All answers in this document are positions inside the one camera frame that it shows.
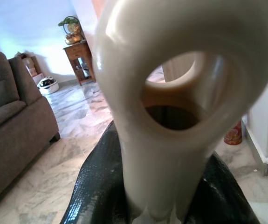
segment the wooden cabinet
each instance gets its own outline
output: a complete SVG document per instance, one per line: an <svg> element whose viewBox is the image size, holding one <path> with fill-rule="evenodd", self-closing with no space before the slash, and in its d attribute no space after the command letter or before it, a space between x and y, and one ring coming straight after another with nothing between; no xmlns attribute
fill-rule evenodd
<svg viewBox="0 0 268 224"><path fill-rule="evenodd" d="M81 41L64 48L80 85L96 81L92 68L91 51L87 42Z"/></svg>

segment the beige ceramic sculpture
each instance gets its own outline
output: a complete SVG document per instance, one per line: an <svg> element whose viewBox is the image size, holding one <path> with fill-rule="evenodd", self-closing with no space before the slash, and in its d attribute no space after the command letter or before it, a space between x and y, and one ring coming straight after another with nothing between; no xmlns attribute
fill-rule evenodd
<svg viewBox="0 0 268 224"><path fill-rule="evenodd" d="M120 138L131 222L181 223L217 142L268 82L268 0L108 2L94 68ZM146 81L191 51L183 77ZM158 106L168 127L155 121Z"/></svg>

